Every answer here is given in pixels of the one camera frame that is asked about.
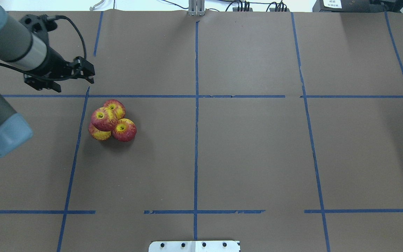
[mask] apple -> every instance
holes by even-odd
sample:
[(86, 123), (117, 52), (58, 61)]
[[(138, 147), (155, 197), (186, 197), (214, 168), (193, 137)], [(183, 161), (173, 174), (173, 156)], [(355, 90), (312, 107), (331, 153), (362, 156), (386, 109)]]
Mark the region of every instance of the apple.
[(116, 127), (112, 130), (113, 137), (121, 142), (128, 142), (135, 138), (136, 125), (126, 118), (118, 120)]
[(111, 131), (118, 123), (118, 119), (111, 109), (100, 107), (91, 115), (91, 123), (100, 131)]
[(99, 129), (96, 129), (92, 123), (88, 125), (88, 131), (94, 139), (99, 141), (107, 140), (112, 135), (111, 131), (100, 131)]
[(118, 120), (125, 116), (125, 107), (117, 99), (109, 99), (104, 103), (103, 107), (111, 109), (116, 114)]

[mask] metal post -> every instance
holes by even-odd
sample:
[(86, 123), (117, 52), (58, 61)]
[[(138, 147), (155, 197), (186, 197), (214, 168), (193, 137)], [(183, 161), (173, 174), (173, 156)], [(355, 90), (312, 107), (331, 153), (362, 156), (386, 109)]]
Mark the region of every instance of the metal post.
[(205, 0), (189, 0), (189, 16), (205, 15)]

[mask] black cable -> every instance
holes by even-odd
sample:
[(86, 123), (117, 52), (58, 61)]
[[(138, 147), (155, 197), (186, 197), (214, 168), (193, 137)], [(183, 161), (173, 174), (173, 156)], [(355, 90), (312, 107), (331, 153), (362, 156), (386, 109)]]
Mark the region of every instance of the black cable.
[(268, 5), (267, 10), (266, 10), (265, 12), (267, 12), (267, 11), (270, 9), (270, 6), (273, 5), (273, 4), (276, 5), (275, 8), (278, 8), (278, 3), (272, 2), (272, 3), (270, 3), (270, 4)]
[[(231, 1), (231, 0), (217, 0), (220, 2), (235, 2), (235, 1)], [(249, 2), (251, 4), (257, 4), (257, 5), (268, 5), (269, 3), (255, 3), (255, 2)]]
[(166, 3), (170, 3), (170, 4), (172, 4), (172, 5), (176, 5), (176, 6), (180, 7), (180, 8), (182, 8), (182, 9), (189, 9), (189, 7), (185, 8), (185, 7), (181, 6), (181, 5), (177, 5), (176, 3), (169, 2), (169, 1), (167, 1), (167, 0), (161, 0), (161, 1), (166, 2)]
[(56, 16), (57, 19), (65, 19), (67, 20), (72, 27), (74, 27), (74, 30), (76, 30), (77, 34), (79, 35), (80, 41), (82, 42), (82, 46), (83, 46), (83, 58), (86, 59), (86, 46), (85, 46), (85, 41), (83, 40), (83, 36), (82, 33), (80, 33), (79, 29), (77, 28), (76, 24), (74, 24), (74, 22), (67, 16), (61, 16), (58, 15)]
[(286, 11), (287, 11), (287, 5), (285, 5), (285, 4), (283, 3), (283, 1), (281, 0), (281, 2), (277, 5), (277, 9), (275, 9), (275, 11), (277, 11), (277, 12), (283, 12), (283, 11), (284, 11), (284, 6), (285, 6)]
[[(78, 34), (79, 37), (80, 37), (80, 41), (82, 42), (83, 58), (86, 59), (86, 46), (85, 46), (85, 41), (83, 40), (83, 36), (82, 36), (82, 34), (80, 33), (80, 31), (79, 31), (79, 29), (77, 28), (77, 26), (76, 26), (76, 25), (74, 24), (74, 22), (73, 22), (71, 19), (69, 19), (69, 17), (67, 17), (67, 16), (59, 16), (59, 15), (58, 15), (58, 16), (55, 16), (55, 17), (53, 18), (53, 20), (58, 20), (58, 19), (65, 19), (65, 20), (67, 20), (67, 21), (72, 25), (72, 27), (74, 27), (74, 29), (76, 30), (77, 34)], [(36, 78), (36, 79), (43, 80), (43, 81), (64, 81), (64, 80), (69, 80), (69, 79), (71, 79), (71, 78), (73, 78), (73, 77), (76, 77), (78, 74), (80, 74), (80, 71), (81, 71), (82, 68), (83, 68), (83, 66), (81, 65), (79, 68), (77, 68), (76, 71), (74, 71), (74, 74), (73, 74), (73, 75), (67, 76), (67, 77), (64, 77), (64, 78), (46, 78), (46, 77), (39, 76), (39, 75), (33, 75), (32, 73), (29, 73), (29, 72), (27, 72), (27, 71), (18, 69), (18, 68), (14, 67), (14, 66), (11, 66), (11, 65), (9, 65), (9, 64), (0, 63), (0, 67), (6, 67), (6, 68), (15, 70), (15, 71), (20, 72), (20, 73), (22, 73), (22, 74), (29, 75), (29, 76), (32, 76), (32, 77), (34, 77), (34, 78)]]
[(239, 1), (239, 0), (228, 1), (228, 2), (231, 2), (231, 3), (228, 5), (228, 7), (227, 7), (227, 9), (226, 9), (225, 11), (228, 11), (229, 7), (230, 7), (233, 3), (236, 3), (236, 2), (237, 2), (237, 9), (239, 10), (239, 3), (242, 3), (242, 2)]

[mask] black device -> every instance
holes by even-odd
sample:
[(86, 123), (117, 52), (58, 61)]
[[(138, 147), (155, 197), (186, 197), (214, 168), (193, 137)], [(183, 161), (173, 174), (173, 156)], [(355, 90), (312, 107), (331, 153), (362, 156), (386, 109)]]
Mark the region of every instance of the black device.
[[(63, 16), (35, 16), (28, 14), (20, 20), (20, 23), (41, 39), (48, 49), (46, 60), (42, 65), (35, 69), (34, 73), (40, 76), (48, 75), (48, 78), (50, 79), (65, 77), (70, 77), (72, 79), (83, 78), (89, 83), (94, 84), (94, 80), (91, 78), (95, 74), (93, 64), (81, 56), (76, 57), (73, 62), (67, 62), (59, 53), (49, 46), (48, 32), (57, 29), (57, 23), (55, 21), (62, 17)], [(24, 83), (36, 90), (46, 88), (52, 89), (56, 92), (61, 92), (60, 85), (52, 80), (44, 80), (24, 74)]]
[(400, 12), (403, 0), (317, 0), (312, 12)]

